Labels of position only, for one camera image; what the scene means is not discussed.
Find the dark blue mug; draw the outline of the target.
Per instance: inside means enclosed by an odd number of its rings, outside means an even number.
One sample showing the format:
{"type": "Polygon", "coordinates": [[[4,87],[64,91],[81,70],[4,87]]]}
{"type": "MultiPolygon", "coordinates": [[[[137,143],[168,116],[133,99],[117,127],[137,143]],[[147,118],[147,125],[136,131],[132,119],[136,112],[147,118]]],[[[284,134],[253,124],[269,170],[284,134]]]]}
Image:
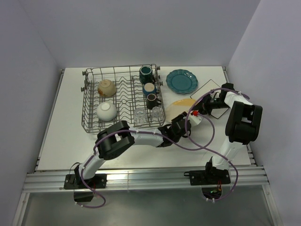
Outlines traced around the dark blue mug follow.
{"type": "Polygon", "coordinates": [[[149,94],[157,94],[157,89],[153,83],[146,83],[143,85],[143,94],[147,97],[149,94]]]}

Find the clear drinking glass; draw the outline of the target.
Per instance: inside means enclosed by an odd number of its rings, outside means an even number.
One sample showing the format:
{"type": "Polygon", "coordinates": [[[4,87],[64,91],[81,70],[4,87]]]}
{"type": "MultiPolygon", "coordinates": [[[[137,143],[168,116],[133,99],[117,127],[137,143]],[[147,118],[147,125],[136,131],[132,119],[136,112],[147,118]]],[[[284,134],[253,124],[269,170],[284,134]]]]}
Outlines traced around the clear drinking glass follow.
{"type": "Polygon", "coordinates": [[[163,114],[161,112],[161,109],[158,106],[153,107],[153,109],[151,110],[150,115],[151,115],[151,119],[153,121],[159,121],[163,118],[163,114]]]}

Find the white bowl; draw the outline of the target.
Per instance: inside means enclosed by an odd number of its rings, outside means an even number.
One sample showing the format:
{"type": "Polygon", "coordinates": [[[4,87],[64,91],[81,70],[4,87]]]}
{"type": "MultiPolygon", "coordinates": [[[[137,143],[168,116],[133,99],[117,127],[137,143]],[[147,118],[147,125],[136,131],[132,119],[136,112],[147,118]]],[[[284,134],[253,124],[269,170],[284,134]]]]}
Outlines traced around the white bowl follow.
{"type": "Polygon", "coordinates": [[[103,102],[98,105],[96,114],[101,121],[111,121],[117,116],[117,108],[111,102],[103,102]]]}

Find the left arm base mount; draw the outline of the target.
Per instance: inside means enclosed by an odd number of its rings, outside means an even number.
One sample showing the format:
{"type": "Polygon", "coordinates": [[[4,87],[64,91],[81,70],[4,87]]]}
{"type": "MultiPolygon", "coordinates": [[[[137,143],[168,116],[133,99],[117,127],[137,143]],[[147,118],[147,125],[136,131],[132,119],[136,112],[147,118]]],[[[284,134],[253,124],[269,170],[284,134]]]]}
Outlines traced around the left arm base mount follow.
{"type": "MultiPolygon", "coordinates": [[[[85,180],[86,184],[93,189],[104,189],[106,187],[107,175],[96,174],[93,178],[85,180]]],[[[75,174],[67,174],[63,188],[65,190],[86,189],[81,179],[75,174]]],[[[76,202],[90,202],[94,197],[94,193],[88,192],[73,192],[73,198],[76,202]]]]}

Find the brown mug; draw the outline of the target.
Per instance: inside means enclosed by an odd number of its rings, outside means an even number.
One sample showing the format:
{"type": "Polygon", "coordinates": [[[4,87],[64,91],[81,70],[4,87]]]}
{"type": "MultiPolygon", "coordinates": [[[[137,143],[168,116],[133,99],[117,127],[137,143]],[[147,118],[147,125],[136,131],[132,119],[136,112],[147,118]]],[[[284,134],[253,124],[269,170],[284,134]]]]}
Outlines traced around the brown mug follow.
{"type": "Polygon", "coordinates": [[[152,110],[154,107],[160,105],[161,105],[161,100],[158,99],[155,94],[151,93],[146,97],[146,106],[148,109],[152,110]]]}

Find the cream bowl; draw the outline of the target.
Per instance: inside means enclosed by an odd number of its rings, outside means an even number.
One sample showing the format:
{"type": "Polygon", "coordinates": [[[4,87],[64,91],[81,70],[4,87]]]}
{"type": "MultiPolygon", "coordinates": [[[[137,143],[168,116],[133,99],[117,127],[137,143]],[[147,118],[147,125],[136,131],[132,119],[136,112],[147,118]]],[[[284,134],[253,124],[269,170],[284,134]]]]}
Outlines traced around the cream bowl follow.
{"type": "Polygon", "coordinates": [[[113,81],[105,79],[98,84],[98,93],[102,97],[111,97],[115,95],[117,88],[113,81]]]}

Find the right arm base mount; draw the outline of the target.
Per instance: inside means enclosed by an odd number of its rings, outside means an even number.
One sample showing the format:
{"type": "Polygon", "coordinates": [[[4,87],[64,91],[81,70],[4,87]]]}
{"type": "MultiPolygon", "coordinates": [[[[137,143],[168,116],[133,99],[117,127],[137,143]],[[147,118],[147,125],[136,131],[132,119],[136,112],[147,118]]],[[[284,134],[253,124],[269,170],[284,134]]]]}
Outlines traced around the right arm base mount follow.
{"type": "Polygon", "coordinates": [[[222,185],[231,183],[227,170],[190,170],[184,172],[189,177],[191,186],[215,186],[215,188],[202,188],[203,195],[208,199],[218,199],[222,195],[222,185]]]}

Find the teal green mug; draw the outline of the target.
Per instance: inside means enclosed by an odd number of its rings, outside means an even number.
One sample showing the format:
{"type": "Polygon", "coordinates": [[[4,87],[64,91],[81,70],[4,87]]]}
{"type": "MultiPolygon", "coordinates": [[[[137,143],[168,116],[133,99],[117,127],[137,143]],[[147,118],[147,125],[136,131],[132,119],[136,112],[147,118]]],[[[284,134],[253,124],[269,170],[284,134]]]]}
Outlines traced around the teal green mug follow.
{"type": "Polygon", "coordinates": [[[152,68],[150,65],[143,65],[139,70],[139,80],[142,84],[155,83],[152,68]]]}

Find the cream yellow plate leaf motif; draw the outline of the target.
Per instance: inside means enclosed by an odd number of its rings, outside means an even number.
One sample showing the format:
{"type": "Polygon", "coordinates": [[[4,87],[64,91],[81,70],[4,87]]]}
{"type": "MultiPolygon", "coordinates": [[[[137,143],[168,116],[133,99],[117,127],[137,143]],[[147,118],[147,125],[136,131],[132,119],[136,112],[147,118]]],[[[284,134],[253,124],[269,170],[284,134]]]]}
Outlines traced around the cream yellow plate leaf motif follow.
{"type": "Polygon", "coordinates": [[[183,112],[188,113],[188,110],[196,102],[196,100],[191,98],[185,98],[178,100],[170,104],[166,109],[166,121],[171,122],[176,116],[180,115],[183,112]]]}

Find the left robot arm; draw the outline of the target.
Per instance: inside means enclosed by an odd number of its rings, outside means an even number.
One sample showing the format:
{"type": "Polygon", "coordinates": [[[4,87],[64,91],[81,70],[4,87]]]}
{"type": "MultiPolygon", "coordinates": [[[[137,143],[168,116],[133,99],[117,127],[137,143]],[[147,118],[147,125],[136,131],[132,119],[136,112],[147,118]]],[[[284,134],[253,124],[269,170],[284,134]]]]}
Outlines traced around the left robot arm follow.
{"type": "Polygon", "coordinates": [[[75,183],[86,188],[100,167],[109,160],[116,159],[134,145],[164,148],[187,138],[191,133],[191,123],[186,113],[178,115],[170,124],[156,129],[130,127],[127,121],[119,121],[97,134],[93,153],[74,170],[75,183]]]}

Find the clear glass mug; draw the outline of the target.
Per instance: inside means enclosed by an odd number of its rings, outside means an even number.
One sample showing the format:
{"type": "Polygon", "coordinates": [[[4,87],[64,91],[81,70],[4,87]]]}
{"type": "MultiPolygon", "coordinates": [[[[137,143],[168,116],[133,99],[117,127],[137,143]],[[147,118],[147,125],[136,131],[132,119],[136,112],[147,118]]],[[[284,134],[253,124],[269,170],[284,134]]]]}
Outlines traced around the clear glass mug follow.
{"type": "Polygon", "coordinates": [[[142,125],[145,124],[148,120],[147,111],[144,108],[136,108],[133,113],[134,124],[142,125]]]}

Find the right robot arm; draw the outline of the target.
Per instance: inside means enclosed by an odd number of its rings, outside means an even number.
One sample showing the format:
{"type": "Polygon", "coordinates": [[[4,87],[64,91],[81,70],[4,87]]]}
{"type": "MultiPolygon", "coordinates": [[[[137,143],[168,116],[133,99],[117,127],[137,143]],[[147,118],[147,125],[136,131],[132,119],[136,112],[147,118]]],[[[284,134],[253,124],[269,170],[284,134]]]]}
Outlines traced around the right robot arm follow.
{"type": "Polygon", "coordinates": [[[218,181],[228,184],[229,161],[247,144],[257,139],[261,124],[263,108],[249,102],[243,95],[235,92],[234,84],[225,83],[219,97],[206,95],[200,100],[194,110],[202,115],[210,115],[213,109],[230,108],[230,114],[225,127],[225,141],[220,148],[220,154],[215,155],[206,163],[201,171],[202,179],[212,184],[218,181]]]}

